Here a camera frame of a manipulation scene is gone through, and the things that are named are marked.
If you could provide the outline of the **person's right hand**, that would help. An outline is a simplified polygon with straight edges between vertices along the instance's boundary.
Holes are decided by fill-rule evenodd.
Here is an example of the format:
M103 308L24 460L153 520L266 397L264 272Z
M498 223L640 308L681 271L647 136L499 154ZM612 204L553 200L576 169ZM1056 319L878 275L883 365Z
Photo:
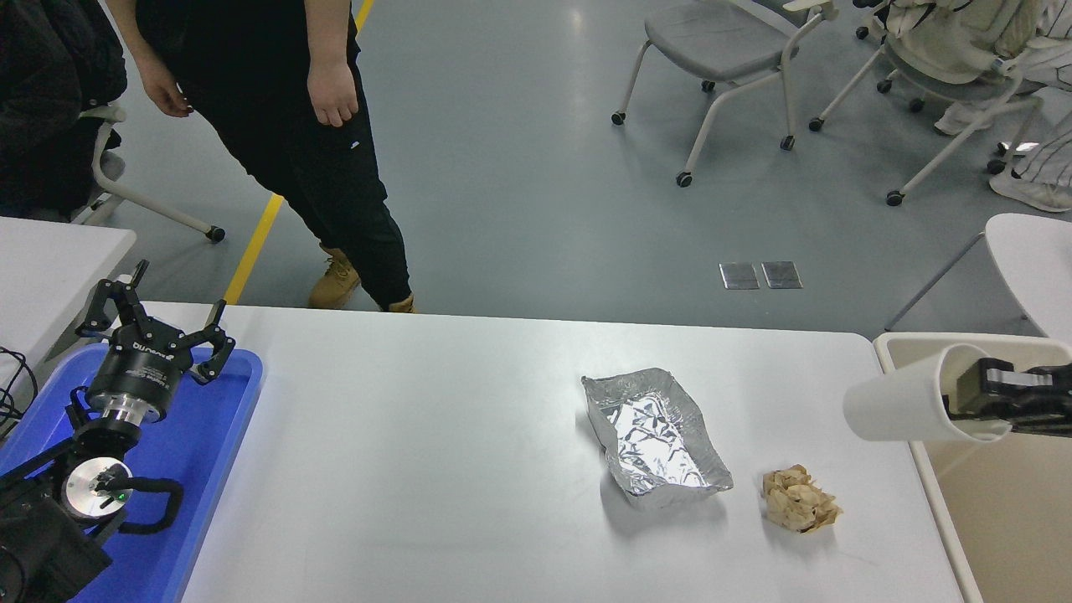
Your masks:
M157 109L175 118L184 118L193 113L190 100L181 91L172 70L154 58L135 59L142 76L142 88L154 103Z

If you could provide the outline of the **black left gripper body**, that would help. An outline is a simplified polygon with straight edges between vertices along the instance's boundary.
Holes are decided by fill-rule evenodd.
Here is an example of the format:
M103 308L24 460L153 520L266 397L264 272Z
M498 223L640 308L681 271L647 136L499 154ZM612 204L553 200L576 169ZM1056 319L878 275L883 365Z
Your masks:
M179 347L183 337L183 332L165 323L153 323L149 338L134 324L116 328L85 392L87 405L102 412L111 398L125 394L149 405L153 413L168 412L184 371L193 365L190 350Z

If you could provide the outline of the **person's left hand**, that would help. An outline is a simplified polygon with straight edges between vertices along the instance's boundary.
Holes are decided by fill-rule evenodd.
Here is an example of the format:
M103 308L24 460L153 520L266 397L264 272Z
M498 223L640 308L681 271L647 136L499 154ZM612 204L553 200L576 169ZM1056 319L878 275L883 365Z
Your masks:
M345 60L314 59L307 73L307 93L322 126L345 126L360 111L355 80Z

